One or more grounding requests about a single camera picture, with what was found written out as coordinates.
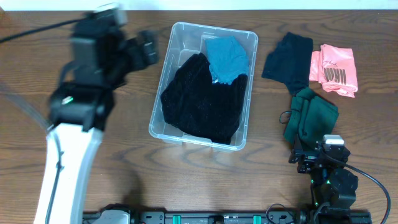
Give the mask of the clear plastic storage bin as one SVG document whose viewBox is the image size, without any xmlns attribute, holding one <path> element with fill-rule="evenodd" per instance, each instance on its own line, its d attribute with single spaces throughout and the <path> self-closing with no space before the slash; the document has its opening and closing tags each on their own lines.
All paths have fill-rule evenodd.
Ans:
<svg viewBox="0 0 398 224">
<path fill-rule="evenodd" d="M 205 40 L 233 36 L 242 45 L 248 56 L 248 82 L 246 86 L 243 112 L 239 118 L 239 128 L 231 138 L 230 144 L 218 144 L 210 139 L 199 138 L 184 133 L 164 121 L 161 93 L 173 80 L 176 71 L 194 54 L 206 54 Z M 219 151 L 240 151 L 246 145 L 248 135 L 249 112 L 251 106 L 252 83 L 257 57 L 259 38 L 256 33 L 248 30 L 236 30 L 222 27 L 177 22 L 172 26 L 169 44 L 165 53 L 164 66 L 160 76 L 159 86 L 149 123 L 149 133 L 152 137 L 166 143 L 182 145 L 184 143 L 212 147 Z"/>
</svg>

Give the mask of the dark green garment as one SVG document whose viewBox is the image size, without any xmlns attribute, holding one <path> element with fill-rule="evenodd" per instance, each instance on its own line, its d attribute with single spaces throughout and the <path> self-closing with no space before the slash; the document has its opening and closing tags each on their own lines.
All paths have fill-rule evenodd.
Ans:
<svg viewBox="0 0 398 224">
<path fill-rule="evenodd" d="M 310 88 L 292 97 L 291 114 L 284 138 L 293 144 L 298 137 L 303 148 L 313 150 L 326 134 L 331 134 L 339 117 L 338 107 Z"/>
</svg>

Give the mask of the black knit garment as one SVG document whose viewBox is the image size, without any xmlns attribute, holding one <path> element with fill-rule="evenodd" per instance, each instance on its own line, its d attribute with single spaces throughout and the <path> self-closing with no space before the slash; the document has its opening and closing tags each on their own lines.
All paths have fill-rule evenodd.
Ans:
<svg viewBox="0 0 398 224">
<path fill-rule="evenodd" d="M 230 85 L 213 83 L 205 55 L 192 55 L 160 96 L 164 120 L 192 136 L 229 144 L 239 128 L 247 82 L 241 74 Z"/>
</svg>

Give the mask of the blue cloth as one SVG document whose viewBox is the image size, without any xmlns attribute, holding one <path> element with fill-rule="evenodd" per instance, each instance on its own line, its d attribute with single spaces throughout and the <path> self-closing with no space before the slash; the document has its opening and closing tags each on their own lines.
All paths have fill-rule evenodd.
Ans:
<svg viewBox="0 0 398 224">
<path fill-rule="evenodd" d="M 247 75 L 249 60 L 242 45 L 233 36 L 205 41 L 213 83 L 231 85 L 240 75 Z"/>
</svg>

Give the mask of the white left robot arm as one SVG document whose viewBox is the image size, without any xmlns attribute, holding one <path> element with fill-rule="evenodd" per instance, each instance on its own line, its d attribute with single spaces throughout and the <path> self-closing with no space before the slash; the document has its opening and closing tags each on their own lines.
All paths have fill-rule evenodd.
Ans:
<svg viewBox="0 0 398 224">
<path fill-rule="evenodd" d="M 82 19 L 70 37 L 73 60 L 49 98 L 47 154 L 36 223 L 81 223 L 90 171 L 128 73 L 159 60 L 149 30 L 127 39 L 116 19 Z"/>
</svg>

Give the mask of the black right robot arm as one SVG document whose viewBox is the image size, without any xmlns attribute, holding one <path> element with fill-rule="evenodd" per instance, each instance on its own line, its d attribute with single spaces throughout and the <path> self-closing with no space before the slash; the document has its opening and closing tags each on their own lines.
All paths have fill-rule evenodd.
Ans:
<svg viewBox="0 0 398 224">
<path fill-rule="evenodd" d="M 340 137 L 326 135 L 312 150 L 304 148 L 301 140 L 294 140 L 289 162 L 298 164 L 297 172 L 310 175 L 314 207 L 349 210 L 354 204 L 358 177 L 345 169 L 349 155 Z"/>
</svg>

